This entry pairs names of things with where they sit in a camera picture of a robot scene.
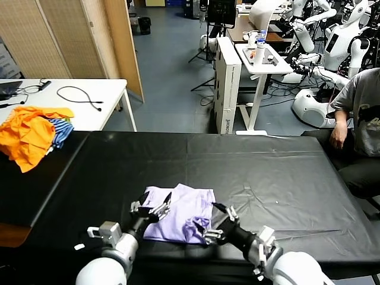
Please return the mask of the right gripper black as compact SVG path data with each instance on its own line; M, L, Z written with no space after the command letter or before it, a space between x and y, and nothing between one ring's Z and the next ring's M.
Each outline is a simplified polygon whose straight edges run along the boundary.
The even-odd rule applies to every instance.
M229 243L238 248L247 261L257 263L258 250L254 245L257 234L241 228L238 222L239 216L232 205L226 206L222 203L213 202L213 206L222 213L227 214L229 218L224 219L216 229L206 229L194 221L193 224L200 233L204 243L206 245L220 246Z

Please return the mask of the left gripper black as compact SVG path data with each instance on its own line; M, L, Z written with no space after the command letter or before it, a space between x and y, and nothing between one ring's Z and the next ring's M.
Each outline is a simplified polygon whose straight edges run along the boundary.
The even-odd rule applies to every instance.
M127 233L135 238L142 238L150 224L157 223L166 217L170 211L171 192L166 196L162 204L154 208L142 207L148 195L148 191L143 193L136 201L131 202L130 205L131 221L128 225Z

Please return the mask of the person hand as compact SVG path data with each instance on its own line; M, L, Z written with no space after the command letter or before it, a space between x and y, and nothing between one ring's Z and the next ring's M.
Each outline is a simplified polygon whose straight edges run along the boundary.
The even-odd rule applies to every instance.
M342 149L347 138L347 126L336 125L330 136L330 144L336 149Z

